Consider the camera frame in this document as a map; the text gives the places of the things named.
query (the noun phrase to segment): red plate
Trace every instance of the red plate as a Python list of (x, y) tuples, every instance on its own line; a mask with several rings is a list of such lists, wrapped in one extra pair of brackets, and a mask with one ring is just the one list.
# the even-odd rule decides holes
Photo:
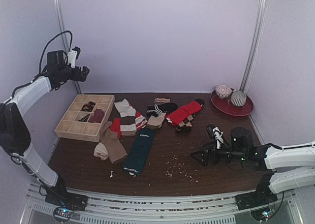
[(231, 102), (231, 95), (227, 98), (219, 98), (214, 90), (211, 93), (211, 102), (218, 110), (231, 116), (243, 117), (247, 116), (254, 110), (254, 104), (250, 97), (247, 96), (246, 103), (243, 107), (236, 107)]

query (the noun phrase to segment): white bowl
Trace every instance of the white bowl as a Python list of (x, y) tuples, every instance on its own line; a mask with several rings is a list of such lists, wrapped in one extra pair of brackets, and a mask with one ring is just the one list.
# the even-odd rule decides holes
[(219, 96), (219, 98), (226, 98), (232, 93), (232, 90), (230, 87), (226, 85), (217, 85), (216, 86), (216, 94)]

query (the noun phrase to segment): white wall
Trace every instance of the white wall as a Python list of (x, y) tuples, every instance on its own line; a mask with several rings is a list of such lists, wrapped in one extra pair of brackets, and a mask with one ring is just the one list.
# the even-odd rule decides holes
[(265, 143), (315, 140), (315, 0), (268, 0), (249, 86)]
[[(0, 0), (0, 20), (0, 101), (5, 101), (16, 86), (37, 74), (42, 49), (59, 28), (52, 0)], [(52, 47), (61, 49), (61, 42)], [(68, 83), (44, 96), (25, 115), (34, 147), (46, 162), (56, 140), (54, 128), (74, 96)], [(30, 177), (2, 148), (0, 161), (0, 223), (15, 224)]]
[(61, 0), (91, 68), (84, 92), (240, 86), (258, 0)]

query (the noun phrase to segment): compartment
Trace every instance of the compartment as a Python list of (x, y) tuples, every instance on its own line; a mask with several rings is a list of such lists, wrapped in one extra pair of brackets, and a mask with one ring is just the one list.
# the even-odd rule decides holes
[(81, 108), (83, 107), (82, 102), (73, 102), (71, 106), (69, 107), (69, 111), (81, 111)]
[(110, 101), (112, 100), (113, 96), (112, 95), (101, 95), (98, 103), (107, 103), (109, 104)]
[(90, 116), (91, 115), (91, 112), (78, 112), (78, 114), (76, 115), (75, 117), (75, 121), (79, 122), (80, 119), (82, 119), (83, 117), (86, 117), (86, 116)]
[(70, 128), (72, 122), (69, 121), (61, 121), (59, 125), (57, 126), (56, 130), (57, 131), (62, 131), (62, 132), (67, 132), (68, 129)]
[(83, 134), (97, 135), (100, 123), (86, 123)]
[(62, 120), (66, 120), (66, 121), (74, 121), (76, 115), (78, 114), (78, 112), (73, 112), (73, 111), (67, 111), (65, 113), (65, 115), (63, 116)]
[(76, 98), (75, 98), (75, 100), (74, 100), (74, 102), (85, 102), (85, 100), (88, 98), (88, 95), (78, 95)]
[(99, 95), (89, 95), (84, 103), (88, 103), (89, 101), (97, 103), (99, 99)]
[(73, 122), (72, 125), (70, 126), (68, 132), (81, 134), (85, 124), (86, 123), (84, 123), (84, 122)]
[(104, 112), (106, 112), (106, 109), (108, 108), (109, 104), (105, 104), (105, 103), (98, 103), (95, 105), (93, 111), (95, 111), (95, 109), (102, 109)]

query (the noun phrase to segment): red sock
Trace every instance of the red sock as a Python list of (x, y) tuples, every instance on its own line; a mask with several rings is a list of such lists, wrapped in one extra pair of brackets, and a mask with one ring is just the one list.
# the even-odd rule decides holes
[(172, 112), (165, 118), (169, 123), (175, 126), (182, 122), (189, 115), (199, 112), (201, 109), (201, 105), (198, 102), (191, 101), (189, 104), (181, 106), (179, 109), (177, 109), (175, 112)]
[(113, 124), (110, 127), (110, 130), (112, 132), (117, 132), (118, 133), (118, 138), (122, 136), (122, 132), (120, 131), (120, 118), (115, 118), (113, 121)]

